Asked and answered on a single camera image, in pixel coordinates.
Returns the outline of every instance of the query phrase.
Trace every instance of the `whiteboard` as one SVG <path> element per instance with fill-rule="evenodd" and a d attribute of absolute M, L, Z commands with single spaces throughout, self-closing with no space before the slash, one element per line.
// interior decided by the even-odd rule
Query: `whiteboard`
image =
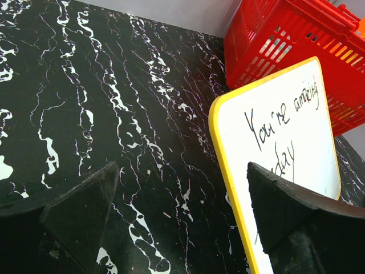
<path fill-rule="evenodd" d="M 217 98 L 209 128 L 250 269 L 271 274 L 252 210 L 248 163 L 329 198 L 340 195 L 319 60 L 311 58 Z"/>

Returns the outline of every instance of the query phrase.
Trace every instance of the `red plastic crate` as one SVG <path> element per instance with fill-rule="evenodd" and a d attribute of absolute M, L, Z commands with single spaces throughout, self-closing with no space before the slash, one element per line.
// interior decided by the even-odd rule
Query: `red plastic crate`
<path fill-rule="evenodd" d="M 360 19 L 325 0 L 243 0 L 224 38 L 226 82 L 244 86 L 317 56 L 334 136 L 365 123 Z"/>

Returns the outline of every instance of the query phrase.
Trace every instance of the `black and white marble surface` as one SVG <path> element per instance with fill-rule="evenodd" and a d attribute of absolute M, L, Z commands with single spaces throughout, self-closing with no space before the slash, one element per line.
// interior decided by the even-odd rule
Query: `black and white marble surface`
<path fill-rule="evenodd" d="M 0 0 L 0 203 L 120 167 L 97 273 L 249 273 L 209 136 L 222 39 L 75 1 Z M 336 140 L 341 200 L 364 163 Z"/>

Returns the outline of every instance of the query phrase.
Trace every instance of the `small whiteboard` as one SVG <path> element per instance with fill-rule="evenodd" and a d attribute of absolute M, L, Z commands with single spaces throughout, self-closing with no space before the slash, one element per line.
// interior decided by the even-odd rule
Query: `small whiteboard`
<path fill-rule="evenodd" d="M 252 210 L 248 163 L 332 199 L 340 195 L 318 58 L 217 98 L 210 108 L 209 128 L 251 272 L 271 274 Z"/>

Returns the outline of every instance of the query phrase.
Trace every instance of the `marble countertop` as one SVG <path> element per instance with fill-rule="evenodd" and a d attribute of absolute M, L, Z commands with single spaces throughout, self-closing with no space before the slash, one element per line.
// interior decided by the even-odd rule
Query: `marble countertop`
<path fill-rule="evenodd" d="M 0 8 L 0 203 L 116 161 L 96 273 L 249 272 L 208 129 L 222 39 L 75 1 Z M 365 165 L 336 148 L 362 206 Z"/>

